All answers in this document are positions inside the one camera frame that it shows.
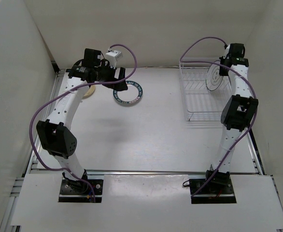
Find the green rim text plate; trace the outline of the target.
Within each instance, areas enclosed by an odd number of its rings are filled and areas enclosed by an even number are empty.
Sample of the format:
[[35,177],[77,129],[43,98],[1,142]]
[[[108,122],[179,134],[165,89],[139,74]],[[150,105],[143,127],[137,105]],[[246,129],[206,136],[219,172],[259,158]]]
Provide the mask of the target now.
[[113,91],[115,102],[124,107],[131,107],[141,101],[143,97],[143,89],[141,85],[135,81],[126,81],[128,94],[119,94],[118,91]]

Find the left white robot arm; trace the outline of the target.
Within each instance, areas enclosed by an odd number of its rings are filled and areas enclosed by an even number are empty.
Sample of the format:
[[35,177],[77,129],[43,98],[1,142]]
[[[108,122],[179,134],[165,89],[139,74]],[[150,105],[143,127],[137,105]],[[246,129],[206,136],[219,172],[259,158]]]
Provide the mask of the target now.
[[71,123],[89,84],[102,82],[113,90],[128,89],[124,81],[125,68],[120,68],[119,77],[115,78],[116,63],[121,57],[122,53],[117,50],[108,49],[103,56],[99,50],[85,49],[83,59],[68,71],[65,85],[68,94],[57,100],[45,121],[38,121],[36,125],[43,149],[58,161],[66,184],[77,193],[85,193],[90,187],[86,171],[75,154],[77,139],[71,132]]

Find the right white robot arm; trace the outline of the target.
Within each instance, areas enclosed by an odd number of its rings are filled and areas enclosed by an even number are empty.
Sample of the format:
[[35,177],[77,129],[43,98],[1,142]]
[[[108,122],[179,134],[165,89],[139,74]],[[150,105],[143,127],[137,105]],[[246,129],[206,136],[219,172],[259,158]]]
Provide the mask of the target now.
[[243,131],[248,132],[251,128],[258,107],[258,99],[248,82],[249,61],[245,58],[245,46],[241,43],[227,45],[219,66],[219,74],[230,80],[231,97],[221,114],[221,142],[204,180],[204,188],[209,193],[217,192],[221,181],[226,182],[229,178],[234,148],[245,135]]

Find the white front board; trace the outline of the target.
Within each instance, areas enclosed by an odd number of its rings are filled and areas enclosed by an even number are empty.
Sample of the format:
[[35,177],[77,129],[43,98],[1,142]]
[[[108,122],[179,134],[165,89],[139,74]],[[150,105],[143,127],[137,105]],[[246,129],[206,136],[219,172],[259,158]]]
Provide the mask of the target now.
[[24,232],[275,232],[283,210],[269,176],[235,175],[236,203],[192,204],[183,175],[107,175],[100,203],[60,203],[58,174],[25,177],[12,224]]

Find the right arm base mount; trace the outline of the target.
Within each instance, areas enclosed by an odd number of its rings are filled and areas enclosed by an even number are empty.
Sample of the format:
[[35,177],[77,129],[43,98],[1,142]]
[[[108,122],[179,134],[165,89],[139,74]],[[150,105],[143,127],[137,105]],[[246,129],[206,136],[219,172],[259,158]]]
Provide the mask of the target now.
[[237,203],[231,178],[226,185],[209,182],[202,190],[195,192],[206,182],[204,178],[190,178],[182,183],[189,188],[192,204],[233,204]]

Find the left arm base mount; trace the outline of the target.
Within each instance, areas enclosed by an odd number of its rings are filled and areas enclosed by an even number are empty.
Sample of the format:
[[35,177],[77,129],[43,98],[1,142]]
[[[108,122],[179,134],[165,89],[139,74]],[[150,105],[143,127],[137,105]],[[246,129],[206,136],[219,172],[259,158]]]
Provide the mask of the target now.
[[88,179],[88,184],[82,181],[72,181],[62,177],[59,190],[59,203],[101,203],[103,192],[103,179]]

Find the aluminium rail bar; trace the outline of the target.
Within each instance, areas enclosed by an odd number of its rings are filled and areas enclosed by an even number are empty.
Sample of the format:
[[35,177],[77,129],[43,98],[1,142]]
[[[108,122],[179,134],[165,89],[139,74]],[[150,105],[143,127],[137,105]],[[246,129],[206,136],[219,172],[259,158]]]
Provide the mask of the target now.
[[[178,172],[178,171],[116,171],[116,170],[86,170],[88,175],[107,175],[107,174],[114,174],[114,175],[160,175],[160,174],[187,174],[187,175],[205,175],[205,172]],[[31,174],[49,174],[53,171],[47,169],[38,169],[32,168],[30,173]],[[233,175],[255,175],[257,173],[240,173],[234,172],[230,173]]]

